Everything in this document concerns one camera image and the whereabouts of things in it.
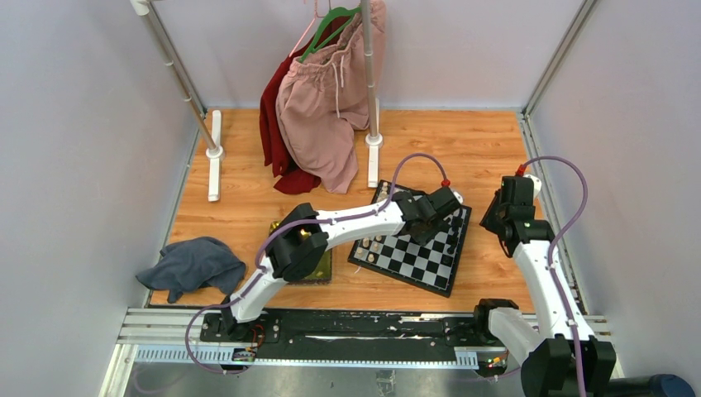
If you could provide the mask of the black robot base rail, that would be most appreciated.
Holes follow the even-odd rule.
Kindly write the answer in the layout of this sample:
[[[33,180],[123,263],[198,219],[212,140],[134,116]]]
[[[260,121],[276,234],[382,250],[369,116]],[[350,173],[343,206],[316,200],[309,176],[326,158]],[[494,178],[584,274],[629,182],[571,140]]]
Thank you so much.
[[[472,313],[266,309],[236,324],[219,309],[131,309],[117,340],[137,364],[190,364],[239,374],[266,367],[461,369],[504,373],[509,364],[565,371],[582,358],[584,377],[613,373],[617,356],[604,321],[565,319],[553,328],[503,301]]]

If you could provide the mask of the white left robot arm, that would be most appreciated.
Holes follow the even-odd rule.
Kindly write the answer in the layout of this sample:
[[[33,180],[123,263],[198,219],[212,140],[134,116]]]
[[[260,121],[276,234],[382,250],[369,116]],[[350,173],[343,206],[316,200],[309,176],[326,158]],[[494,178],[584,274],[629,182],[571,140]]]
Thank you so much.
[[[310,203],[299,204],[256,253],[251,277],[222,304],[222,331],[234,342],[245,341],[265,305],[285,285],[310,275],[335,246],[403,235],[426,243],[462,204],[462,196],[449,187],[418,197],[391,191],[381,201],[345,210],[317,211]]]

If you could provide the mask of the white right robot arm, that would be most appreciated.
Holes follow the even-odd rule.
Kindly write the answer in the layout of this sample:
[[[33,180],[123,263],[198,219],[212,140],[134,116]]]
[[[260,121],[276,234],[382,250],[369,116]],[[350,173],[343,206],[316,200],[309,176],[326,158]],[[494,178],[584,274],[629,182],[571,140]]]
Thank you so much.
[[[501,342],[521,368],[526,396],[602,396],[616,364],[611,342],[599,340],[567,287],[555,233],[535,218],[541,182],[504,176],[480,225],[498,238],[527,283],[537,325],[510,299],[481,299],[474,308],[477,342]]]

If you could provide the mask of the black and white chessboard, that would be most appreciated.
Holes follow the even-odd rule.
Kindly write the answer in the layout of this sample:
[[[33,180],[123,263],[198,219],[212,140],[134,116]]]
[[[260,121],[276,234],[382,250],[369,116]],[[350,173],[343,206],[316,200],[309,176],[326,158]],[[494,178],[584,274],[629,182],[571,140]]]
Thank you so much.
[[[471,211],[472,208],[461,206],[459,210],[446,218],[449,227],[444,232],[438,232],[425,246],[415,243],[410,236],[381,236],[383,241],[379,245],[375,244],[375,237],[372,237],[369,238],[369,248],[362,246],[364,238],[356,240],[347,261],[448,298],[451,296],[455,284]],[[451,221],[455,216],[462,217],[462,225],[459,239],[450,241],[449,230],[452,228]],[[449,256],[446,253],[446,245],[451,242],[458,242],[455,256]],[[365,259],[355,258],[355,252],[358,248],[365,250]],[[370,253],[376,255],[375,263],[367,261],[367,256]]]

